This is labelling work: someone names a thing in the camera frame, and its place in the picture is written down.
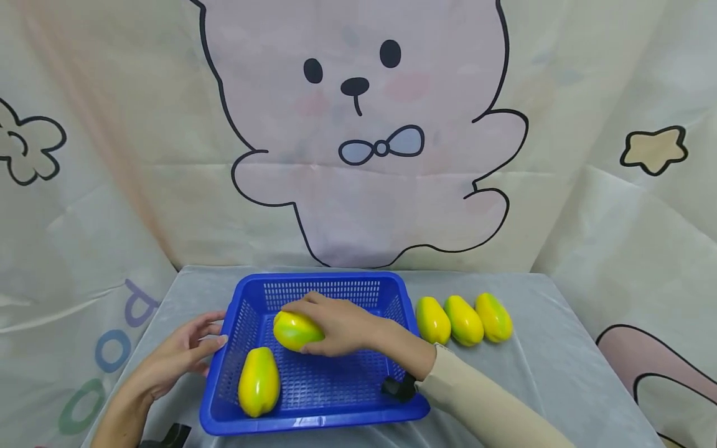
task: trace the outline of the gray tablecloth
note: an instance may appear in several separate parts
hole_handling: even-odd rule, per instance
[[[120,382],[174,328],[203,312],[225,309],[239,280],[259,271],[251,267],[182,269]],[[439,301],[453,294],[473,300],[488,291],[498,297],[513,318],[514,336],[500,345],[484,342],[463,348],[450,342],[449,347],[543,415],[576,446],[664,448],[550,278],[537,274],[398,273],[414,303],[425,295]],[[423,420],[403,424],[213,437],[199,424],[203,392],[203,378],[184,376],[169,395],[153,405],[144,439],[161,440],[171,424],[178,422],[192,428],[185,444],[188,448],[480,446],[451,416],[436,409]],[[93,427],[84,447],[89,447],[94,431]]]

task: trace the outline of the bear eye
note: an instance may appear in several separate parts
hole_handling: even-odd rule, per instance
[[[387,40],[381,44],[381,63],[388,68],[396,67],[401,62],[401,47],[395,40]]]
[[[307,59],[304,62],[304,76],[311,84],[318,84],[323,79],[323,69],[321,64],[314,58]]]

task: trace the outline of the blue bow tie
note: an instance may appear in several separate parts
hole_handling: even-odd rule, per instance
[[[398,128],[386,140],[371,144],[364,140],[348,140],[338,147],[338,157],[351,166],[368,162],[374,154],[385,157],[389,154],[399,157],[415,157],[423,151],[423,130],[416,125]]]

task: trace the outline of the human hand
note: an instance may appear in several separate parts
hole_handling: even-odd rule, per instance
[[[311,355],[342,356],[374,348],[373,341],[385,320],[349,300],[330,299],[315,291],[287,303],[282,310],[303,314],[323,330],[323,340],[308,343],[301,349],[301,353]]]
[[[206,376],[209,366],[203,359],[227,343],[226,335],[207,338],[219,335],[222,326],[215,322],[223,320],[224,314],[224,311],[206,313],[177,328],[132,372],[125,387],[139,389],[156,400],[166,395],[187,372]]]

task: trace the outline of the pink shape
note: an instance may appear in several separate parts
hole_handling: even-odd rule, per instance
[[[386,83],[384,93],[398,103],[412,103],[423,98],[430,85],[427,73],[401,73]]]
[[[323,90],[317,89],[309,95],[298,98],[294,107],[301,115],[320,117],[328,112],[331,105],[323,94]]]
[[[637,383],[649,375],[682,384],[717,404],[717,383],[655,336],[627,325],[608,328],[597,345],[632,397]]]

